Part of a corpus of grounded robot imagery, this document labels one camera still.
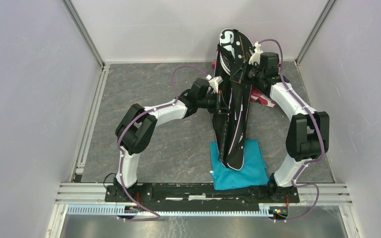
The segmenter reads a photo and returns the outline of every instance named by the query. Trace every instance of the wire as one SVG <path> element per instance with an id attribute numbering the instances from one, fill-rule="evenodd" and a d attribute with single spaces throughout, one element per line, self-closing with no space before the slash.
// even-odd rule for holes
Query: wire
<path id="1" fill-rule="evenodd" d="M 137 192 L 136 193 L 136 201 L 139 203 L 139 204 L 143 204 L 143 201 L 142 201 L 142 199 L 141 199 L 141 197 L 139 196 L 139 192 Z"/>
<path id="2" fill-rule="evenodd" d="M 196 69 L 198 70 L 199 72 L 203 73 L 205 76 L 207 76 L 208 74 L 206 74 L 205 72 L 203 72 L 201 69 L 197 68 L 197 67 L 193 67 L 193 66 L 190 66 L 190 65 L 182 65 L 182 66 L 179 66 L 177 67 L 174 71 L 173 71 L 173 74 L 172 74 L 172 86 L 175 90 L 175 101 L 171 104 L 164 104 L 164 105 L 161 105 L 161 106 L 158 106 L 158 107 L 155 107 L 155 108 L 152 108 L 150 110 L 146 110 L 144 111 L 143 113 L 139 114 L 138 116 L 136 116 L 134 119 L 132 119 L 130 121 L 130 123 L 126 126 L 126 128 L 123 130 L 122 134 L 119 136 L 118 138 L 118 149 L 121 153 L 121 156 L 120 156 L 120 159 L 119 159 L 119 168 L 118 168 L 118 174 L 120 175 L 120 182 L 121 182 L 121 185 L 122 185 L 122 189 L 124 190 L 125 194 L 128 196 L 128 198 L 133 202 L 135 203 L 139 208 L 141 208 L 142 210 L 144 211 L 147 211 L 153 215 L 155 215 L 156 217 L 150 217 L 150 218 L 141 218 L 141 219 L 127 219 L 125 221 L 131 221 L 131 222 L 140 222 L 140 221 L 154 221 L 154 220 L 158 220 L 161 216 L 160 214 L 146 208 L 144 205 L 141 205 L 138 201 L 136 201 L 130 194 L 129 192 L 127 191 L 127 188 L 125 186 L 125 182 L 124 182 L 124 179 L 123 179 L 123 173 L 122 173 L 122 168 L 123 168 L 123 164 L 124 164 L 124 157 L 126 155 L 126 152 L 125 150 L 122 148 L 121 146 L 121 142 L 122 142 L 122 139 L 124 138 L 126 132 L 130 129 L 130 127 L 132 125 L 135 124 L 135 122 L 137 122 L 141 117 L 143 117 L 144 115 L 150 113 L 150 112 L 154 112 L 156 110 L 160 110 L 160 109 L 163 109 L 163 108 L 167 108 L 167 107 L 171 107 L 171 106 L 174 106 L 176 104 L 176 102 L 179 100 L 179 93 L 178 93 L 178 88 L 176 87 L 175 85 L 175 81 L 174 81 L 174 78 L 175 78 L 175 73 L 178 69 L 180 68 L 184 68 L 184 67 L 189 67 L 189 68 L 193 68 L 193 69 Z"/>
<path id="3" fill-rule="evenodd" d="M 275 214 L 280 216 L 280 217 L 282 217 L 282 218 L 284 218 L 284 219 L 287 219 L 287 217 L 288 217 L 288 215 L 285 217 L 284 215 L 281 215 L 280 213 L 275 213 Z"/>
<path id="4" fill-rule="evenodd" d="M 285 196 L 285 199 L 287 200 L 287 202 L 285 203 L 284 208 L 288 208 L 288 205 L 290 205 L 290 200 L 288 199 L 288 195 Z"/>
<path id="5" fill-rule="evenodd" d="M 179 89 L 175 85 L 175 73 L 177 70 L 179 70 L 181 68 L 193 68 L 193 69 L 196 69 L 199 72 L 201 72 L 203 75 L 208 76 L 208 74 L 205 73 L 204 71 L 202 71 L 202 69 L 191 66 L 191 65 L 182 65 L 182 66 L 177 67 L 175 69 L 175 71 L 173 71 L 173 74 L 172 74 L 172 86 L 173 86 L 173 89 L 175 90 L 175 103 L 179 100 Z"/>
<path id="6" fill-rule="evenodd" d="M 281 61 L 279 62 L 280 67 L 278 68 L 278 74 L 280 75 L 281 82 L 283 83 L 283 85 L 287 89 L 287 91 L 290 93 L 290 95 L 309 114 L 309 117 L 311 118 L 311 120 L 313 122 L 313 126 L 315 127 L 315 131 L 316 131 L 316 134 L 317 134 L 317 138 L 319 139 L 319 145 L 320 145 L 320 157 L 319 157 L 319 159 L 317 159 L 317 160 L 310 160 L 310 161 L 304 162 L 303 165 L 297 170 L 297 172 L 294 174 L 293 178 L 291 179 L 291 184 L 294 187 L 306 187 L 306 186 L 312 185 L 312 186 L 315 186 L 316 191 L 317 191 L 316 192 L 316 199 L 315 199 L 312 207 L 309 209 L 309 211 L 307 211 L 305 214 L 303 214 L 303 215 L 301 215 L 299 217 L 295 217 L 295 218 L 291 218 L 291 219 L 287 220 L 287 221 L 295 221 L 295 220 L 298 220 L 298 219 L 303 218 L 303 217 L 307 216 L 308 214 L 310 214 L 313 211 L 313 209 L 316 207 L 316 204 L 318 203 L 318 200 L 319 200 L 319 187 L 318 187 L 318 185 L 316 185 L 316 183 L 310 182 L 310 183 L 298 185 L 298 184 L 295 183 L 295 181 L 300 176 L 300 174 L 305 169 L 305 167 L 307 167 L 309 164 L 312 164 L 312 163 L 318 163 L 318 162 L 322 161 L 325 158 L 325 145 L 323 144 L 322 135 L 320 134 L 318 123 L 316 122 L 315 118 L 313 117 L 312 112 L 307 108 L 307 105 L 305 103 L 303 103 L 303 101 L 299 97 L 297 97 L 296 93 L 293 91 L 293 89 L 291 89 L 287 85 L 287 83 L 285 82 L 285 80 L 283 78 L 283 75 L 282 75 L 281 71 L 282 71 L 282 68 L 283 68 L 283 63 L 282 62 L 283 62 L 284 58 L 283 58 L 283 52 L 282 52 L 280 43 L 277 40 L 275 40 L 275 39 L 265 39 L 265 40 L 260 41 L 259 44 L 263 43 L 263 42 L 266 42 L 266 41 L 273 41 L 273 42 L 275 42 L 277 44 L 277 46 L 278 46 L 278 48 L 280 50 L 280 56 L 281 56 Z"/>
<path id="7" fill-rule="evenodd" d="M 107 187 L 106 187 L 106 185 L 105 185 L 104 183 L 106 182 L 106 179 L 107 179 L 110 175 L 115 175 L 115 176 L 116 176 L 115 173 L 110 173 L 110 174 L 108 174 L 108 175 L 104 178 L 104 180 L 103 180 L 103 187 L 104 187 L 106 190 L 107 190 Z"/>
<path id="8" fill-rule="evenodd" d="M 290 215 L 290 207 L 287 207 L 287 217 Z"/>

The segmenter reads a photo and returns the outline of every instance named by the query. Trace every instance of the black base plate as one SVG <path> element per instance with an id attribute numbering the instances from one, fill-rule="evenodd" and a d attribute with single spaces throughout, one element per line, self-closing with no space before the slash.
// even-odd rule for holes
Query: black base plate
<path id="1" fill-rule="evenodd" d="M 290 203 L 300 202 L 295 187 L 273 194 L 269 186 L 217 191 L 212 183 L 140 183 L 128 192 L 135 200 L 139 194 L 144 205 L 156 211 L 258 211 L 259 203 L 286 203 L 286 196 Z M 203 200 L 201 195 L 221 199 Z M 119 184 L 108 186 L 105 201 L 130 202 Z"/>

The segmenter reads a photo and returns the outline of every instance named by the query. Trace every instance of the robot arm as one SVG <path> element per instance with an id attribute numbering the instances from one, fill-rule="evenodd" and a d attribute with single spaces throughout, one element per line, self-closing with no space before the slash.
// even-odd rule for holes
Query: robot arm
<path id="1" fill-rule="evenodd" d="M 286 81 L 286 85 L 284 85 L 278 75 L 278 54 L 262 53 L 257 63 L 243 67 L 244 75 L 254 87 L 275 101 L 290 120 L 286 138 L 288 154 L 281 167 L 271 178 L 278 187 L 289 187 L 292 186 L 291 180 L 297 171 L 301 167 L 304 169 L 307 166 L 304 163 L 319 158 L 321 154 L 312 119 L 304 108 L 307 108 L 314 115 L 325 145 L 325 152 L 328 151 L 329 145 L 329 116 L 326 112 L 317 112 L 304 102 L 286 78 L 284 78 Z"/>
<path id="2" fill-rule="evenodd" d="M 122 175 L 123 175 L 123 180 L 124 180 L 126 188 L 132 186 L 137 181 L 136 170 L 138 168 L 139 156 L 141 155 L 141 151 L 148 146 L 149 140 L 151 139 L 154 128 L 168 121 L 175 120 L 175 119 L 182 119 L 185 117 L 188 108 L 180 100 L 178 100 L 176 103 L 174 102 L 175 102 L 175 99 L 165 104 L 161 104 L 161 105 L 157 105 L 153 107 L 144 107 L 144 108 L 142 108 L 138 104 L 135 104 L 127 112 L 127 116 L 128 116 L 128 115 L 135 114 L 134 112 L 136 112 L 136 108 L 140 109 L 138 111 L 148 111 L 148 110 L 153 110 L 154 108 L 157 108 L 157 107 L 169 105 L 167 107 L 155 110 L 147 114 L 147 116 L 145 116 L 144 119 L 142 120 L 140 127 L 139 128 L 135 127 L 135 131 L 136 131 L 135 135 L 129 135 L 132 137 L 134 136 L 137 137 L 137 140 L 135 141 L 135 143 L 131 146 L 127 146 L 125 144 L 121 146 L 122 150 L 125 152 L 125 154 L 121 153 L 121 157 L 124 156 Z M 124 125 L 126 127 L 126 125 L 129 122 L 130 121 L 128 122 L 122 121 L 121 125 Z M 122 132 L 121 125 L 118 126 L 119 130 L 116 130 L 117 135 L 120 135 L 120 133 Z M 121 173 L 119 168 L 119 171 L 116 174 L 116 179 L 118 181 L 120 181 L 120 175 Z"/>
<path id="3" fill-rule="evenodd" d="M 116 129 L 116 136 L 119 138 L 126 126 L 139 114 L 144 111 L 151 111 L 141 117 L 125 134 L 121 141 L 121 154 L 123 157 L 122 168 L 119 167 L 116 174 L 117 181 L 121 181 L 121 176 L 126 188 L 131 187 L 137 181 L 136 171 L 140 153 L 148 146 L 154 129 L 168 121 L 183 119 L 196 113 L 198 108 L 206 108 L 212 113 L 227 113 L 228 107 L 221 97 L 218 84 L 222 82 L 221 77 L 197 79 L 192 88 L 184 91 L 176 100 L 153 106 L 142 107 L 134 104 L 128 110 Z"/>

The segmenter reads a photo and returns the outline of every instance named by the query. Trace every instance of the white wall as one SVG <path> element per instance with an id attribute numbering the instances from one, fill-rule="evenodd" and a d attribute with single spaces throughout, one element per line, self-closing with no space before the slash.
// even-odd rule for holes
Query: white wall
<path id="1" fill-rule="evenodd" d="M 98 73 L 60 0 L 0 0 L 0 238 L 44 236 Z"/>
<path id="2" fill-rule="evenodd" d="M 331 119 L 336 176 L 364 237 L 381 237 L 381 1 L 337 1 L 301 62 L 309 99 Z"/>
<path id="3" fill-rule="evenodd" d="M 293 60 L 326 0 L 72 0 L 105 61 L 211 61 L 218 35 L 277 39 Z M 264 44 L 264 51 L 276 46 Z"/>

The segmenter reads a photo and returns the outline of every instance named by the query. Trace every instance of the teal cloth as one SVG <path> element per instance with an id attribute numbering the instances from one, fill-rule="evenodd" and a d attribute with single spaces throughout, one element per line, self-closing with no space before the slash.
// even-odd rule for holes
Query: teal cloth
<path id="1" fill-rule="evenodd" d="M 234 188 L 249 187 L 254 185 L 266 185 L 269 181 L 266 174 L 266 164 L 256 140 L 245 142 L 245 163 L 239 171 L 228 169 L 218 161 L 217 142 L 211 142 L 211 162 L 215 190 L 228 190 Z"/>

